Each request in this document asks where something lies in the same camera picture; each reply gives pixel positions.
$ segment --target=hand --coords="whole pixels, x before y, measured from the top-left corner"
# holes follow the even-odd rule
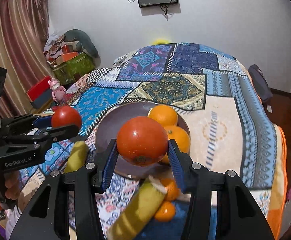
[[[5,185],[7,187],[7,191],[5,192],[6,198],[15,200],[19,197],[21,192],[19,176],[19,171],[5,174]]]

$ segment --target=tomato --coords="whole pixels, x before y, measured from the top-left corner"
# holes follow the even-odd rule
[[[79,112],[71,106],[62,106],[58,108],[51,119],[52,127],[55,128],[70,124],[75,124],[79,127],[79,130],[81,129],[82,119]]]
[[[148,166],[157,163],[166,154],[168,135],[157,121],[146,116],[138,116],[120,128],[117,148],[127,162]]]

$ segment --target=bowl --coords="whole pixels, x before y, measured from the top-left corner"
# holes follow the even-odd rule
[[[104,152],[111,139],[117,138],[121,126],[133,117],[148,116],[151,108],[155,107],[153,102],[135,102],[124,104],[109,114],[99,123],[95,134],[95,146],[97,154]],[[184,119],[178,114],[178,126],[184,129],[190,136],[189,128]],[[145,179],[149,175],[155,175],[170,169],[168,165],[155,163],[146,167],[132,165],[120,155],[115,166],[115,173],[130,179]]]

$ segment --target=green box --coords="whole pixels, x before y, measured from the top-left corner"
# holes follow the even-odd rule
[[[60,81],[61,85],[66,85],[75,82],[74,75],[85,74],[95,69],[92,59],[84,52],[74,58],[63,62],[60,66],[53,69],[54,75]]]

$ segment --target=pink toy figure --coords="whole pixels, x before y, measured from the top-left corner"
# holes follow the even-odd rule
[[[51,81],[49,80],[48,84],[50,85],[50,88],[52,90],[53,100],[61,104],[64,94],[66,92],[66,89],[64,88],[64,86],[60,85],[60,82],[56,78],[52,78]]]

